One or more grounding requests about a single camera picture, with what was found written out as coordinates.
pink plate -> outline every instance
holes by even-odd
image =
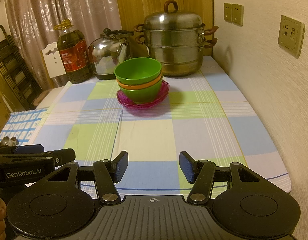
[[[164,79],[162,81],[161,90],[158,92],[157,97],[154,101],[145,103],[145,104],[135,104],[132,100],[130,100],[121,90],[117,91],[116,97],[118,102],[127,108],[133,108],[133,109],[149,109],[153,106],[158,105],[160,102],[162,102],[168,95],[168,92],[170,90],[170,85],[167,83]]]

pot lid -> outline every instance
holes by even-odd
[[[168,5],[174,5],[174,11],[168,11]],[[147,30],[177,30],[198,28],[202,25],[201,17],[188,11],[179,11],[177,2],[173,0],[166,1],[164,12],[157,12],[148,15],[144,20],[143,29]]]

stacked bowls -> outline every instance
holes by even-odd
[[[147,57],[122,62],[116,67],[115,76],[121,91],[136,104],[152,102],[163,79],[161,63]]]

stainless steel pot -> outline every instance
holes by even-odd
[[[101,37],[88,47],[88,56],[98,79],[114,79],[114,70],[119,63],[130,58],[129,44],[126,39],[134,35],[130,31],[111,31],[104,29]]]
[[[170,3],[174,5],[173,12],[168,11]],[[212,35],[218,27],[204,29],[199,15],[178,11],[177,2],[172,0],[165,2],[164,12],[151,14],[144,24],[134,27],[134,31],[144,33],[135,38],[136,42],[145,44],[149,56],[161,62],[165,76],[185,76],[201,67],[203,48],[211,48],[217,42],[216,38],[206,41],[205,36]]]

green bowl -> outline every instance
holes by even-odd
[[[154,101],[161,89],[163,77],[156,84],[143,89],[127,90],[119,87],[123,93],[136,104],[145,104]]]
[[[115,68],[115,76],[124,85],[141,85],[157,78],[162,65],[149,57],[136,57],[123,61]]]

